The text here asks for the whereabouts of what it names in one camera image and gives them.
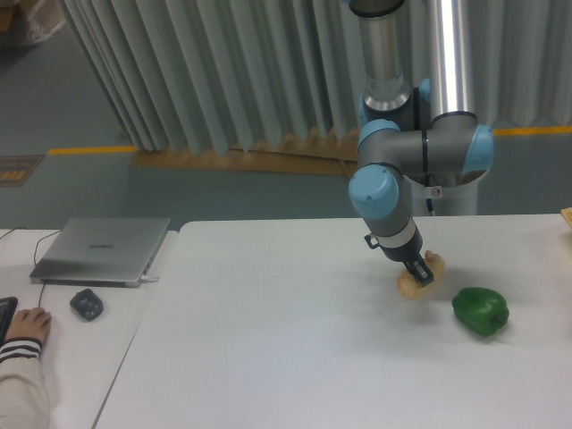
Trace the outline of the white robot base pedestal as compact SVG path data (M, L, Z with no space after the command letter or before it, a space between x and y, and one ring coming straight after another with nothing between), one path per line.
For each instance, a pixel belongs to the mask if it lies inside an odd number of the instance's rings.
M413 216L475 215L478 189L487 171L413 174L403 179L403 195Z

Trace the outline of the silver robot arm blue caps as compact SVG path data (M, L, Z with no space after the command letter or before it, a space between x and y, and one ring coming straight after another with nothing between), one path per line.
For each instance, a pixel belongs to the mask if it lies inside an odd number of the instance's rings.
M402 263L418 288L434 282L440 262L421 250L423 239L402 193L404 178L428 189L492 166L493 136L475 114L466 1L429 1L430 77L411 88L399 42L402 1L350 1L366 61L364 121L349 198L369 233L371 249Z

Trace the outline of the operator right hand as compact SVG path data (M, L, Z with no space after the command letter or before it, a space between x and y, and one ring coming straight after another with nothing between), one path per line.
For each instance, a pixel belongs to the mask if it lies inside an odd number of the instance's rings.
M5 341L30 340L43 345L51 328L52 315L42 307L18 311L4 336Z

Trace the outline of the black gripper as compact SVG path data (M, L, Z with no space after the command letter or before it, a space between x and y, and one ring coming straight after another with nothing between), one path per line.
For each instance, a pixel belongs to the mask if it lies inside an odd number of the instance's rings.
M390 260L403 263L408 273L422 287L434 281L433 272L420 254L423 239L419 231L416 231L410 239L397 247L384 246L381 239L373 234L367 234L364 239L370 249L380 248Z

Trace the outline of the striped beige sleeve forearm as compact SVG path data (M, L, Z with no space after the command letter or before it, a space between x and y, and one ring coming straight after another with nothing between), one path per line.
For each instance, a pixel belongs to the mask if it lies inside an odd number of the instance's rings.
M20 337L1 347L1 427L48 428L50 401L39 340Z

